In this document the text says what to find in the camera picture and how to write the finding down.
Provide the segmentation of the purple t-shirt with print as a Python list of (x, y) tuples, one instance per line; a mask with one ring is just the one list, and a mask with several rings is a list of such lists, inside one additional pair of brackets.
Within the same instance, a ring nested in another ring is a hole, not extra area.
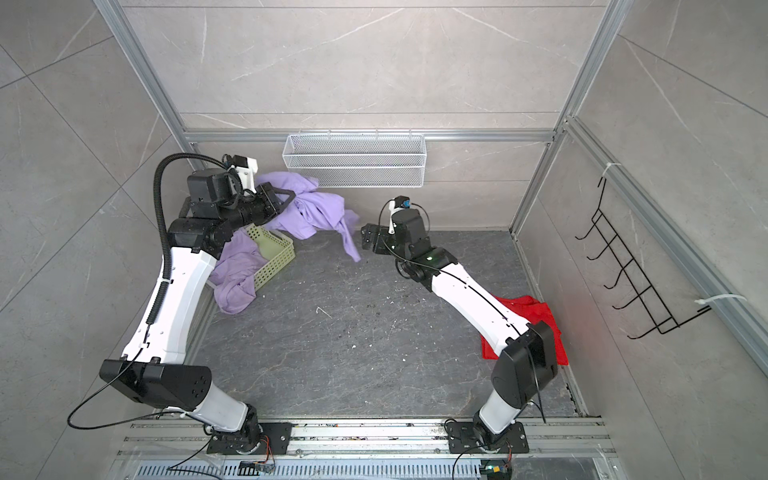
[(265, 225), (267, 230), (287, 232), (299, 240), (309, 239), (320, 230), (335, 231), (341, 236), (346, 254), (355, 262), (361, 260), (353, 240), (360, 217), (346, 207), (342, 196), (320, 191), (316, 178), (287, 171), (261, 175), (257, 182), (295, 194), (285, 210)]

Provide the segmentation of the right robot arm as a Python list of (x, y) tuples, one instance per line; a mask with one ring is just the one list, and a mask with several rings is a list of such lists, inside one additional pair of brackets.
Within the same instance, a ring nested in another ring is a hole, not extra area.
[(473, 428), (485, 445), (498, 440), (526, 404), (541, 401), (541, 390), (558, 374), (553, 329), (513, 312), (453, 254), (434, 246), (417, 210), (396, 207), (387, 226), (368, 223), (361, 236), (363, 249), (394, 257), (403, 275), (457, 310), (492, 348), (497, 356), (492, 392), (474, 415)]

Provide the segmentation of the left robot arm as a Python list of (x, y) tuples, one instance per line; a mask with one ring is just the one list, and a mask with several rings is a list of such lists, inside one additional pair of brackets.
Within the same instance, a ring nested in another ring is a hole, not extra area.
[(294, 200), (265, 182), (243, 186), (245, 168), (211, 168), (187, 178), (188, 201), (172, 223), (159, 221), (163, 264), (142, 323), (100, 378), (134, 402), (181, 411), (217, 433), (257, 431), (253, 407), (219, 389), (206, 366), (185, 362), (187, 341), (204, 286), (233, 234), (264, 225)]

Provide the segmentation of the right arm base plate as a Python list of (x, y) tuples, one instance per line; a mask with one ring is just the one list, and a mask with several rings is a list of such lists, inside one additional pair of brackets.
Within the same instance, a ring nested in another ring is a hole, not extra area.
[(481, 422), (457, 421), (449, 418), (443, 422), (448, 437), (449, 451), (460, 453), (527, 454), (530, 447), (521, 423), (508, 425), (501, 433), (494, 434)]

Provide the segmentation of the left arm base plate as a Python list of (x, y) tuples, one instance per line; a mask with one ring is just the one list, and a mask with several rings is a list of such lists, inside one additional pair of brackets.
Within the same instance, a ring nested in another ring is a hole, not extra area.
[(275, 455), (287, 453), (293, 425), (289, 422), (268, 422), (245, 425), (238, 432), (214, 431), (207, 454), (221, 455)]

